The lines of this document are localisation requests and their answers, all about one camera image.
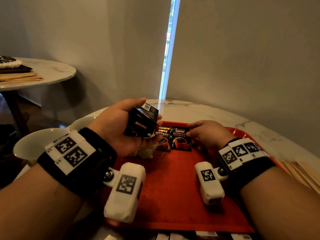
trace white cup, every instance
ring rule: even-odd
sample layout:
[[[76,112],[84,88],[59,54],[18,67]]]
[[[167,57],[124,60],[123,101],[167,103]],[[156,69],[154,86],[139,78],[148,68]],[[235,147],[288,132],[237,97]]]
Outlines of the white cup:
[[[28,160],[33,165],[45,152],[46,145],[68,133],[70,132],[67,129],[60,128],[38,130],[20,139],[14,145],[13,153],[16,157]]]
[[[97,118],[97,116],[83,117],[81,119],[74,121],[70,125],[70,131],[73,131],[73,130],[79,131],[82,128],[87,127],[95,118]]]

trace stack of wooden stirrers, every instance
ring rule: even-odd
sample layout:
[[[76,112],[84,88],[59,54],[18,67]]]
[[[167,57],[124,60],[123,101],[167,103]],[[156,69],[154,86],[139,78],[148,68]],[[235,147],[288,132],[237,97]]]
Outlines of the stack of wooden stirrers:
[[[26,83],[40,80],[43,80],[43,78],[35,72],[0,75],[0,84]]]
[[[296,180],[320,194],[320,177],[304,161],[279,161],[277,163]]]

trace right hand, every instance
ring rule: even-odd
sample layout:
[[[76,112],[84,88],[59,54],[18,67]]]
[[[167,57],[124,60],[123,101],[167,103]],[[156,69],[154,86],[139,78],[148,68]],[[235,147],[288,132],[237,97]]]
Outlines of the right hand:
[[[205,147],[212,156],[236,138],[222,124],[212,120],[200,120],[188,124],[187,127],[193,128],[186,134],[191,137],[192,144],[200,151]]]

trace hand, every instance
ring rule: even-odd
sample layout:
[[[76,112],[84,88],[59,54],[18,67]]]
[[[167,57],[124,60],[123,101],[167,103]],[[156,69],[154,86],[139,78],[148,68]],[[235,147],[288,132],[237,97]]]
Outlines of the hand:
[[[129,114],[133,108],[144,105],[146,98],[126,99],[115,103],[103,111],[88,126],[102,139],[104,139],[116,151],[119,157],[124,157],[134,152],[140,147],[151,146],[162,139],[161,135],[151,138],[141,138],[136,136],[126,136],[124,131],[127,127]],[[162,116],[158,116],[158,128],[162,125]]]
[[[187,126],[193,128],[186,134],[191,137],[191,143],[200,151],[205,147],[212,156],[236,138],[222,124],[212,120],[200,120]]]

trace forearm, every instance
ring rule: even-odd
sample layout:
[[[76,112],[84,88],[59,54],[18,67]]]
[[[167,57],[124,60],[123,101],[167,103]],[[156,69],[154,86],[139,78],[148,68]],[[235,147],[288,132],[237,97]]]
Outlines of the forearm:
[[[317,239],[320,195],[277,167],[240,191],[258,232],[265,239]]]
[[[37,164],[0,191],[1,238],[59,239],[82,204]]]

